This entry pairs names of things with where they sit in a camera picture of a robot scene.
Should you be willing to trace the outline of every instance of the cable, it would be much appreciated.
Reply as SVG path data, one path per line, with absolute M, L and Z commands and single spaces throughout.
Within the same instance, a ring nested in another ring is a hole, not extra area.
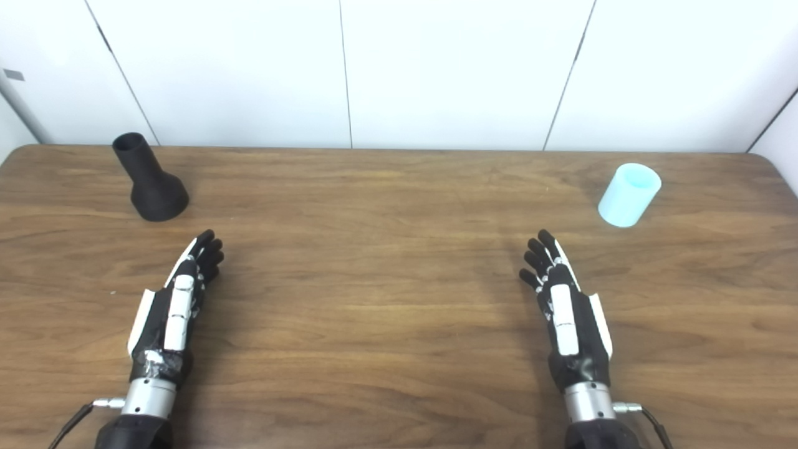
M 75 416 L 72 417 L 69 421 L 64 424 L 64 427 L 58 432 L 53 442 L 49 445 L 48 449 L 55 449 L 56 446 L 61 442 L 62 439 L 69 433 L 78 423 L 80 423 L 89 413 L 92 412 L 94 406 L 90 403 L 87 403 L 80 410 L 75 413 Z
M 659 421 L 654 418 L 654 415 L 652 415 L 650 411 L 646 410 L 645 407 L 641 407 L 640 412 L 642 412 L 642 414 L 645 415 L 649 421 L 651 421 L 651 424 L 654 426 L 654 431 L 657 432 L 659 440 L 662 441 L 662 446 L 664 446 L 665 449 L 674 449 L 674 445 L 670 443 L 670 438 L 668 438 L 668 432 L 665 431 L 665 426 L 660 424 Z

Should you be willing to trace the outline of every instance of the light blue cup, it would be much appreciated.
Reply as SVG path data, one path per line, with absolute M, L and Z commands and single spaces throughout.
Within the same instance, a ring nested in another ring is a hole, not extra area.
M 634 226 L 661 187 L 657 172 L 645 165 L 621 165 L 598 203 L 598 214 L 610 225 Z

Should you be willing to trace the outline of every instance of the robotic hand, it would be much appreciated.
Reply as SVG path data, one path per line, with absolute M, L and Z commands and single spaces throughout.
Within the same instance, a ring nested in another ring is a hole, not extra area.
M 128 395 L 97 399 L 83 406 L 61 429 L 50 449 L 94 407 L 122 409 L 118 418 L 98 432 L 96 449 L 172 447 L 172 405 L 192 369 L 188 344 L 203 306 L 205 288 L 219 275 L 218 265 L 224 259 L 221 249 L 222 241 L 208 229 L 183 251 L 161 290 L 144 290 L 128 340 L 132 360 Z
M 528 246 L 523 258 L 536 274 L 522 268 L 519 276 L 535 289 L 546 317 L 552 346 L 549 371 L 571 419 L 565 447 L 639 449 L 637 436 L 615 418 L 616 410 L 643 409 L 639 404 L 613 405 L 610 398 L 612 340 L 599 296 L 582 292 L 563 248 L 547 230 Z

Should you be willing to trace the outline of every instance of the wooden table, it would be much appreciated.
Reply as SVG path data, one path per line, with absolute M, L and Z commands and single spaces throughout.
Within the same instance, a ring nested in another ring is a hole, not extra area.
M 28 146 L 0 168 L 0 447 L 46 447 L 81 404 L 124 395 L 140 293 L 206 228 L 227 259 L 178 447 L 561 447 L 543 318 L 516 279 L 542 227 L 602 296 L 616 400 L 650 408 L 678 449 L 798 447 L 798 201 L 764 159 L 157 154 L 192 195 L 165 223 L 133 211 L 110 148 Z M 627 161 L 664 187 L 613 228 L 595 209 Z M 61 448 L 93 447 L 115 414 Z

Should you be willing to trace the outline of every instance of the black bottle-shaped object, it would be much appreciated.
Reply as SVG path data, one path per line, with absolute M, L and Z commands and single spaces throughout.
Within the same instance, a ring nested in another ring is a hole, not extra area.
M 166 221 L 180 215 L 188 206 L 188 192 L 183 183 L 160 167 L 144 136 L 122 134 L 113 141 L 113 152 L 133 180 L 130 201 L 142 218 Z

